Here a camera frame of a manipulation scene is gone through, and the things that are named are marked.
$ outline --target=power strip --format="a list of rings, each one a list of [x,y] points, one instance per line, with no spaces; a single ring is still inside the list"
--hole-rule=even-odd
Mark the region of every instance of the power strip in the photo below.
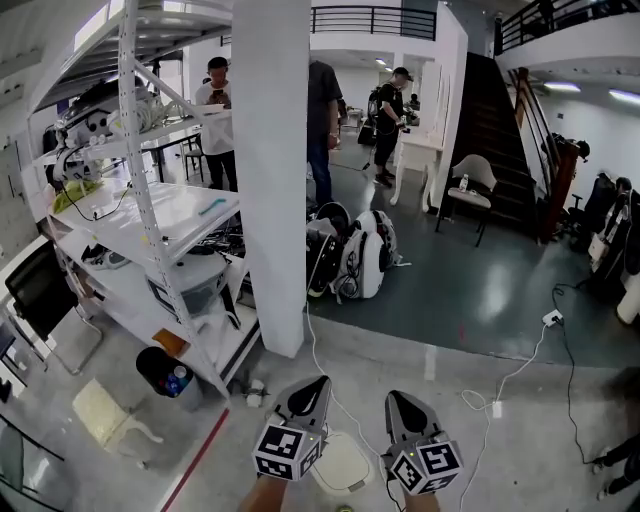
[[[542,317],[542,322],[547,327],[551,327],[553,324],[562,320],[562,313],[557,309],[554,309],[551,313],[547,313]]]

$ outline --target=concrete floor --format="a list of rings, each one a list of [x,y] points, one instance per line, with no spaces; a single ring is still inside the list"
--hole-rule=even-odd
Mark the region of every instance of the concrete floor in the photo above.
[[[456,217],[435,233],[436,217],[420,210],[420,176],[409,183],[395,207],[393,190],[373,184],[366,172],[370,148],[343,135],[342,149],[331,154],[334,199],[353,218],[373,208],[394,223],[400,253],[410,267],[392,269],[378,294],[337,304],[327,295],[312,300],[314,315],[370,331],[466,352],[523,359],[539,338],[541,318],[551,312],[555,283],[575,284],[589,275],[587,256],[562,243],[537,246],[512,230],[489,224],[479,248],[475,223]],[[314,183],[308,183],[313,197]],[[612,304],[573,290],[559,299],[578,366],[625,368],[640,365],[640,330],[626,327]],[[549,333],[539,360],[568,364],[558,333]]]
[[[389,445],[383,418],[384,399],[391,389],[412,393],[435,408],[441,424],[459,442],[465,463],[465,472],[438,493],[443,512],[458,510],[486,428],[484,414],[469,409],[460,392],[472,387],[489,400],[495,392],[496,380],[521,363],[439,349],[318,318],[312,322],[318,336],[319,363],[331,377],[336,397],[359,419],[364,436],[376,450],[386,450]],[[594,385],[614,373],[603,369],[578,370],[572,412],[589,458],[603,445],[615,445],[637,428],[632,417],[633,405],[604,398],[598,385]],[[302,347],[293,361],[265,352],[253,372],[253,376],[266,382],[273,396],[295,381],[316,374],[319,372],[312,360],[310,343]],[[589,467],[581,464],[567,417],[567,377],[566,367],[533,364],[506,385],[503,415],[492,418],[488,448],[465,498],[464,510],[629,510],[637,486],[605,503],[595,499],[603,483],[619,475],[622,469],[612,468],[594,476]],[[267,405],[272,400],[267,398]],[[255,481],[249,454],[264,425],[264,416],[264,409],[249,409],[241,400],[234,401],[229,418],[172,511],[236,509]],[[332,429],[346,431],[358,439],[355,424],[333,402],[327,422]],[[372,454],[367,455],[375,460]],[[397,483],[391,487],[400,496]],[[348,499],[325,494],[313,477],[307,475],[301,482],[288,486],[282,510],[329,512],[344,503],[356,511],[394,510],[377,473],[371,484]]]
[[[362,167],[368,151],[352,142],[347,138],[332,161]],[[179,160],[171,155],[167,160],[168,174],[180,182],[184,171]],[[389,273],[374,299],[342,306],[331,297],[315,301],[312,322],[318,360],[331,376],[336,396],[361,421],[363,434],[376,450],[388,448],[383,423],[388,391],[413,393],[435,408],[444,428],[459,442],[465,461],[465,472],[438,493],[443,511],[458,510],[486,428],[484,414],[469,409],[460,392],[474,389],[487,400],[493,398],[496,381],[521,364],[510,358],[531,355],[540,336],[539,317],[552,308],[551,285],[579,280],[582,257],[561,245],[538,248],[494,226],[487,228],[482,246],[474,250],[473,230],[463,220],[446,224],[442,235],[433,233],[435,218],[419,211],[417,186],[407,186],[401,202],[391,209],[391,191],[376,190],[370,174],[337,166],[332,172],[335,198],[352,214],[369,204],[389,212],[401,251],[413,266]],[[637,364],[636,334],[622,329],[610,308],[588,297],[567,295],[561,300],[579,364],[602,367],[578,368],[574,380],[572,412],[590,459],[603,446],[614,446],[640,430],[635,404],[608,392],[609,382],[619,376],[617,367]],[[36,367],[20,400],[4,406],[3,413],[66,456],[74,486],[66,510],[160,510],[226,404],[208,386],[205,404],[196,413],[155,395],[135,370],[135,357],[144,345],[108,320],[103,320],[103,327],[105,343],[81,376],[68,376],[55,360],[46,373]],[[546,334],[539,361],[566,362],[559,335],[557,327]],[[491,353],[507,358],[482,355]],[[263,379],[271,395],[318,373],[309,342],[294,360],[259,347],[250,359],[257,361],[252,376]],[[622,468],[596,477],[582,466],[567,417],[568,372],[563,365],[534,363],[508,382],[502,417],[492,418],[487,452],[464,510],[631,510],[637,486],[605,503],[595,500],[603,483],[620,475]],[[107,454],[77,420],[71,402],[93,377],[120,405],[141,404],[138,417],[167,440],[149,470]],[[271,400],[266,398],[267,406]],[[250,452],[266,411],[246,408],[241,397],[232,405],[171,511],[234,510],[255,481]],[[357,439],[355,425],[333,403],[327,421]],[[400,496],[397,484],[392,489]],[[329,512],[344,501],[324,494],[307,476],[289,486],[283,510]],[[359,511],[394,508],[378,476],[346,501]]]

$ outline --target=red line on floor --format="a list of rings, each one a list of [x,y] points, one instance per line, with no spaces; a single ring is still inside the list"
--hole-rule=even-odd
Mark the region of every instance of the red line on floor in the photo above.
[[[204,454],[209,449],[209,446],[211,445],[211,443],[213,441],[213,438],[216,437],[216,435],[218,434],[218,431],[220,430],[220,427],[222,427],[222,424],[227,419],[228,415],[229,415],[229,409],[225,409],[222,412],[222,416],[220,416],[220,418],[218,419],[218,422],[216,423],[215,427],[213,427],[213,430],[211,431],[211,433],[209,434],[209,436],[205,440],[204,444],[202,445],[202,447],[200,448],[200,450],[198,451],[198,453],[196,454],[194,459],[191,461],[191,464],[189,464],[189,467],[184,472],[184,475],[182,475],[182,478],[180,479],[180,482],[178,482],[178,485],[173,490],[173,492],[171,493],[171,496],[169,496],[169,499],[164,504],[164,507],[162,507],[162,510],[160,512],[167,512],[169,510],[169,507],[171,507],[171,505],[173,505],[173,502],[178,497],[178,494],[180,494],[180,491],[182,490],[182,488],[187,483],[187,480],[189,480],[189,477],[191,476],[191,474],[196,469],[196,466],[198,465],[200,460],[202,460],[202,457],[204,457]]]

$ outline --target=hand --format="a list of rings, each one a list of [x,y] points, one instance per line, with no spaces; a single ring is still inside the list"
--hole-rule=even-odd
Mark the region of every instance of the hand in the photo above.
[[[337,133],[329,134],[329,149],[335,149],[340,144],[340,139]]]

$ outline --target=ceiling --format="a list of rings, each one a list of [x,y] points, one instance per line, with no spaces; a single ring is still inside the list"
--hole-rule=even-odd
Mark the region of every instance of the ceiling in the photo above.
[[[529,72],[540,85],[545,81],[572,82],[592,89],[613,88],[640,93],[640,57],[568,60],[533,66]]]
[[[71,44],[78,29],[104,3],[105,0],[0,1],[0,108],[5,94],[19,88],[25,96],[30,94],[43,72],[43,63],[52,61]]]
[[[377,69],[384,72],[385,66],[376,62],[380,58],[387,63],[387,66],[394,68],[393,53],[390,52],[369,52],[360,50],[311,50],[311,58],[320,60],[334,68],[360,68]],[[413,55],[404,56],[404,67],[410,73],[420,75],[422,66],[426,59]]]

